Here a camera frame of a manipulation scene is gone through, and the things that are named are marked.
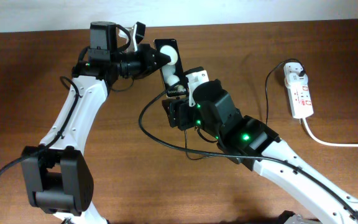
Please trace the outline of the black smartphone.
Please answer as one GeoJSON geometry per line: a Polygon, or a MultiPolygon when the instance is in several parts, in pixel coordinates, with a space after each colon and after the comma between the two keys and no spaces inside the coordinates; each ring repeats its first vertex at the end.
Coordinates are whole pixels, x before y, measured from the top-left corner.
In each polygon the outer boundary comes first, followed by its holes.
{"type": "Polygon", "coordinates": [[[168,62],[160,69],[167,98],[176,98],[188,94],[185,75],[176,39],[155,39],[154,45],[160,53],[168,55],[168,62]]]}

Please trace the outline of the white power strip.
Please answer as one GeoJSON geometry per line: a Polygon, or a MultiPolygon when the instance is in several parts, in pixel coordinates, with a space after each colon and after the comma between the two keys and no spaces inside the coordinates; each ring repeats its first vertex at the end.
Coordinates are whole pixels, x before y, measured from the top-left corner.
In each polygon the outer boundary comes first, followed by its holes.
{"type": "Polygon", "coordinates": [[[313,115],[314,111],[308,85],[292,86],[287,90],[293,118],[302,119],[313,115]]]}

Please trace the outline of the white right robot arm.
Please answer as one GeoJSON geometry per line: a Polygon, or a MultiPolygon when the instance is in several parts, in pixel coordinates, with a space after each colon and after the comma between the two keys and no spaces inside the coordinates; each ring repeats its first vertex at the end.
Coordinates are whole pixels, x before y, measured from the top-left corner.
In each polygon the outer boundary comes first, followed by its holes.
{"type": "Polygon", "coordinates": [[[219,80],[198,85],[186,98],[163,100],[170,125],[200,128],[236,164],[272,181],[321,223],[358,223],[358,199],[307,164],[274,130],[243,116],[219,80]]]}

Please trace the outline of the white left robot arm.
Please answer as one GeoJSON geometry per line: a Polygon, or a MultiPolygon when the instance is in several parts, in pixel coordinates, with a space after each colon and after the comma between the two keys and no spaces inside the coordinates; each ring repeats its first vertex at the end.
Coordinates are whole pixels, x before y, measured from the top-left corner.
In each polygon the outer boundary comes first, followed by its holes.
{"type": "Polygon", "coordinates": [[[89,45],[72,68],[69,94],[38,146],[27,146],[21,162],[29,203],[63,223],[107,223],[92,202],[94,180],[84,153],[94,119],[119,78],[138,80],[178,61],[172,47],[142,43],[145,25],[126,29],[114,22],[90,24],[89,45]]]}

